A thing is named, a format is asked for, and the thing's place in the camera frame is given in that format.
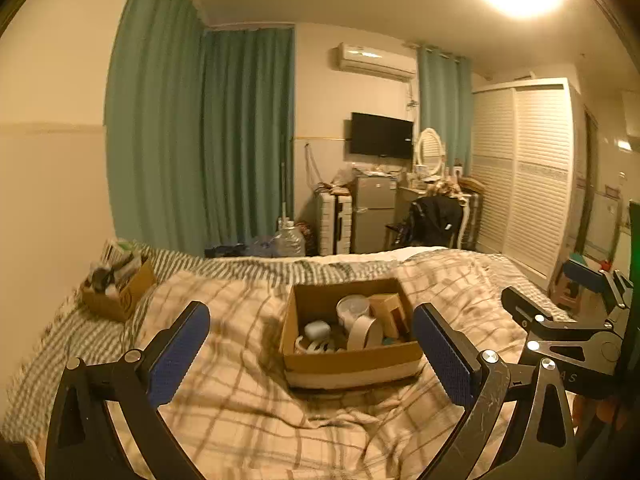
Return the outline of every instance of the white wall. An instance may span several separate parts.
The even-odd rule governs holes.
[[[617,141],[626,139],[622,95],[593,100],[591,111],[598,121],[598,191],[605,185],[621,187],[625,203],[640,200],[640,153],[621,150]],[[620,172],[626,180],[620,179]]]
[[[344,141],[352,112],[382,115],[415,122],[419,110],[407,109],[408,83],[337,68],[340,43],[368,46],[415,59],[415,51],[402,46],[403,40],[354,28],[296,24],[296,124],[294,141],[294,211],[296,218],[313,222],[315,174],[307,171],[305,145],[309,144],[323,180],[330,182],[341,168],[352,162],[360,166],[384,162],[388,170],[398,170],[406,161],[351,155]],[[472,74],[472,85],[487,81]],[[418,100],[417,80],[412,83]]]
[[[126,0],[27,0],[0,37],[4,386],[113,236],[102,114]]]
[[[126,0],[27,0],[0,38],[0,123],[102,124]]]
[[[505,70],[491,75],[490,84],[506,83],[529,75],[533,72],[536,79],[546,79],[551,77],[565,77],[569,83],[578,91],[580,90],[580,78],[578,77],[578,69],[571,63],[555,63],[547,65],[527,66],[515,68],[513,70]]]

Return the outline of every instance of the open cardboard box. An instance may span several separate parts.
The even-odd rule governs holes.
[[[151,259],[147,258],[129,283],[120,291],[119,298],[112,300],[104,294],[97,294],[91,288],[82,285],[82,300],[84,304],[100,316],[114,321],[124,322],[135,310],[138,301],[150,286],[156,282]]]
[[[335,306],[350,294],[398,293],[409,327],[414,307],[400,282],[395,279],[337,285],[294,285],[291,288],[287,313],[280,339],[285,375],[290,386],[333,390],[366,384],[384,383],[415,375],[420,365],[422,349],[414,340],[376,348],[365,348],[326,354],[296,354],[294,346],[307,323],[322,319],[337,324]]]

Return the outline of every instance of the black backpack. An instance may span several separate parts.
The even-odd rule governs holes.
[[[444,195],[419,198],[409,207],[409,216],[399,235],[399,245],[453,247],[462,215],[463,209],[457,198]]]

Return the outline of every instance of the screw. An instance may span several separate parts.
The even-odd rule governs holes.
[[[498,354],[493,350],[485,350],[482,352],[482,359],[487,361],[488,363],[497,363],[498,362]]]
[[[126,354],[124,354],[124,360],[127,363],[137,363],[140,361],[142,354],[140,350],[129,350]]]
[[[77,357],[70,357],[69,361],[66,362],[67,370],[75,370],[79,366],[80,366],[80,359],[78,359]]]
[[[551,359],[549,358],[544,358],[542,359],[542,361],[540,361],[542,363],[542,367],[546,368],[546,370],[555,370],[556,369],[556,363],[553,362]]]

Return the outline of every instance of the white sliding wardrobe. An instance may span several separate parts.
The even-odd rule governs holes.
[[[544,289],[585,173],[584,128],[575,124],[581,115],[565,78],[474,92],[471,173],[486,186],[478,248],[505,254]]]

